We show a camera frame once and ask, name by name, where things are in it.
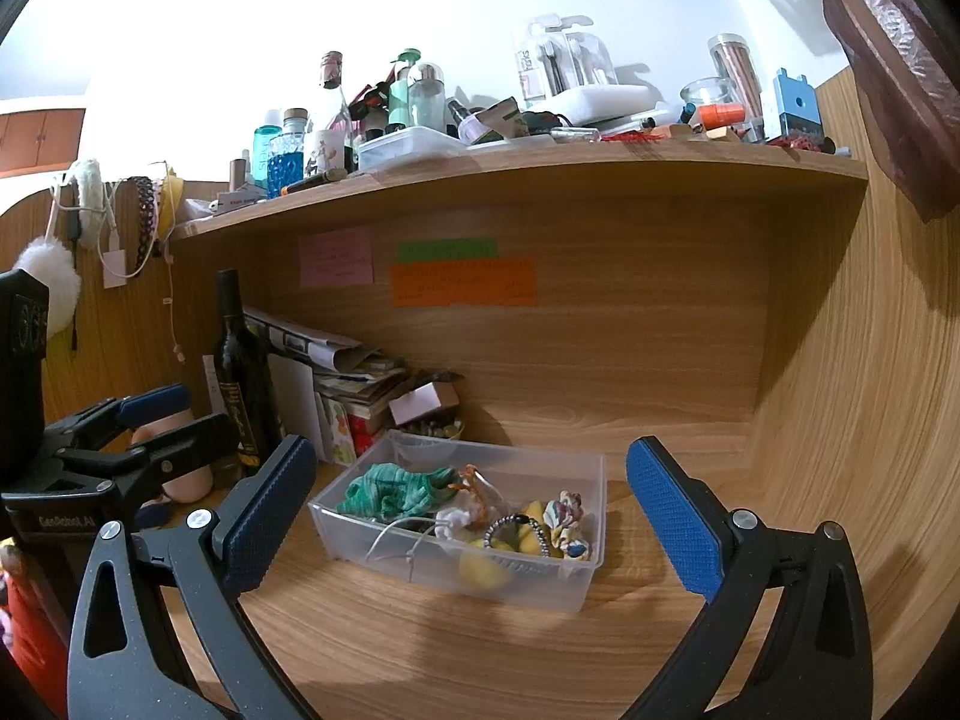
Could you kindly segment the green pump bottle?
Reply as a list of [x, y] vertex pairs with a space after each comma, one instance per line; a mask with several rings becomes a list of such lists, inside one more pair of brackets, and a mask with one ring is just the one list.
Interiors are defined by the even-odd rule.
[[387, 78], [387, 133], [410, 125], [409, 75], [420, 59], [420, 50], [409, 47], [392, 60], [391, 75]]

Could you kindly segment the green sticky note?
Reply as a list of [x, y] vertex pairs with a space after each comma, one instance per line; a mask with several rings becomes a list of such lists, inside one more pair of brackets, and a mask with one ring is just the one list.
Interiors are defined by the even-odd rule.
[[498, 242], [492, 238], [425, 239], [398, 244], [397, 263], [454, 262], [455, 260], [498, 259]]

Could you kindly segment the orange cap marker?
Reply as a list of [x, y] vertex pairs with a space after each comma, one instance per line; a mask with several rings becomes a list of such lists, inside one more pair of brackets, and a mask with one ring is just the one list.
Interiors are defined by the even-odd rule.
[[703, 130], [740, 125], [747, 119], [747, 110], [740, 103], [715, 103], [695, 107], [690, 125]]

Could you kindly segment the green knitted cloth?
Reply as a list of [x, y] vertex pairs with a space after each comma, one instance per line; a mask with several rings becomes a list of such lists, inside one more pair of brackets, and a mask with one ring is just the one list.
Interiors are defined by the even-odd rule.
[[443, 509], [457, 494], [460, 481], [460, 473], [452, 466], [420, 473], [395, 463], [375, 463], [348, 483], [335, 510], [384, 523], [424, 517]]

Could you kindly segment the yellow felt ball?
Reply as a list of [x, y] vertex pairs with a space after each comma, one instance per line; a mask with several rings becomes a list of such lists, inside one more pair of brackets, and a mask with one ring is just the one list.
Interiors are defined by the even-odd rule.
[[479, 592], [500, 590], [511, 580], [509, 559], [491, 557], [491, 553], [516, 553], [496, 528], [488, 528], [482, 536], [471, 539], [469, 549], [460, 553], [459, 577]]

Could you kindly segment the clear plastic storage bin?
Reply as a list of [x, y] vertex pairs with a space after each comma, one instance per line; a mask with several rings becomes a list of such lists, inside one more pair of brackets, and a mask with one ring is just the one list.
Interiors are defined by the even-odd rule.
[[604, 562], [601, 454], [391, 431], [309, 502], [329, 556], [446, 592], [576, 613]]

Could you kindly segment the pink mug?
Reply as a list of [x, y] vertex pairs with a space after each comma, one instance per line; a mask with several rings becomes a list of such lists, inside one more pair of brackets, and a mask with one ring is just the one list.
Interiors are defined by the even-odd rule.
[[[195, 421], [194, 413], [190, 408], [178, 411], [171, 416], [155, 419], [143, 426], [135, 427], [130, 442], [142, 444], [148, 439], [154, 439], [161, 434], [171, 433], [174, 427], [189, 426]], [[194, 504], [203, 499], [213, 489], [212, 466], [200, 466], [197, 459], [190, 452], [185, 440], [169, 447], [169, 454], [164, 457], [164, 465], [169, 470], [164, 472], [164, 481], [161, 484], [161, 493], [176, 504]]]

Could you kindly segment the yellow sponge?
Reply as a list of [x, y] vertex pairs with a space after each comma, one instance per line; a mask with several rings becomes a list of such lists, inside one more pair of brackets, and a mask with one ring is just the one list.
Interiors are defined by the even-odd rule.
[[550, 528], [544, 522], [545, 504], [531, 500], [521, 511], [526, 522], [517, 527], [517, 551], [529, 556], [555, 557], [556, 551], [550, 541]]

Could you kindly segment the white fluffy pompom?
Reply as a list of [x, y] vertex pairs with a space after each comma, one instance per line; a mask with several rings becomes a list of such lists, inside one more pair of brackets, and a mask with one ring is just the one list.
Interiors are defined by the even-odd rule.
[[14, 262], [43, 283], [49, 293], [47, 336], [55, 337], [70, 325], [82, 291], [82, 278], [73, 265], [73, 255], [57, 238], [37, 238]]

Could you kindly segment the white drawstring pouch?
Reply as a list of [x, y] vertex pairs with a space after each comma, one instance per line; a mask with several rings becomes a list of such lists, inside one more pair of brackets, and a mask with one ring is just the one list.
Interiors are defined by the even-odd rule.
[[511, 505], [475, 465], [460, 473], [457, 494], [443, 509], [424, 517], [381, 522], [379, 533], [366, 548], [366, 564], [398, 561], [409, 577], [416, 571], [418, 555], [425, 546], [438, 546], [443, 556], [459, 557], [469, 541], [482, 536], [500, 518], [512, 514]]

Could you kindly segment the orange sticky note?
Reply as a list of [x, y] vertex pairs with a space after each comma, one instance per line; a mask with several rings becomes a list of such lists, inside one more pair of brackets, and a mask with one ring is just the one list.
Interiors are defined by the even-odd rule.
[[529, 257], [396, 263], [391, 301], [394, 307], [532, 307], [537, 266]]

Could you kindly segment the stack of newspapers and books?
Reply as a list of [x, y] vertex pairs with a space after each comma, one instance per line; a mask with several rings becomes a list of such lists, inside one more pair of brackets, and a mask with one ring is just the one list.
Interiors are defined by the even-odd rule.
[[320, 460], [353, 465], [391, 424], [389, 400], [409, 388], [409, 366], [361, 341], [249, 305], [244, 320], [267, 348], [281, 426], [307, 437]]

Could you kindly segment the floral fabric scrunchie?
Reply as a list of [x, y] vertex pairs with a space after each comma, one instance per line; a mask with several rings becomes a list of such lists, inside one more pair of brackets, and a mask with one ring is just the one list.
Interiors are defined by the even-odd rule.
[[583, 532], [583, 498], [562, 489], [544, 507], [544, 527], [551, 550], [569, 561], [586, 561], [590, 556], [589, 539]]

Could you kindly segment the wooden shelf board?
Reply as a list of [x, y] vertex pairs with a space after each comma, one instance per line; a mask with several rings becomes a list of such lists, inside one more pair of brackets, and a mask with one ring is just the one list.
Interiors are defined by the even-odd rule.
[[805, 200], [859, 197], [867, 169], [841, 156], [779, 146], [667, 140], [464, 151], [355, 174], [174, 232], [340, 229], [394, 216], [571, 200]]

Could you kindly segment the brown plastic bag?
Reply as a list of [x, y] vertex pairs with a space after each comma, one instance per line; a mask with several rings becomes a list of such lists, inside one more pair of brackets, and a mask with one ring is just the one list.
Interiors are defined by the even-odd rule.
[[958, 210], [958, 0], [768, 0], [805, 47], [843, 52], [874, 158], [924, 221]]

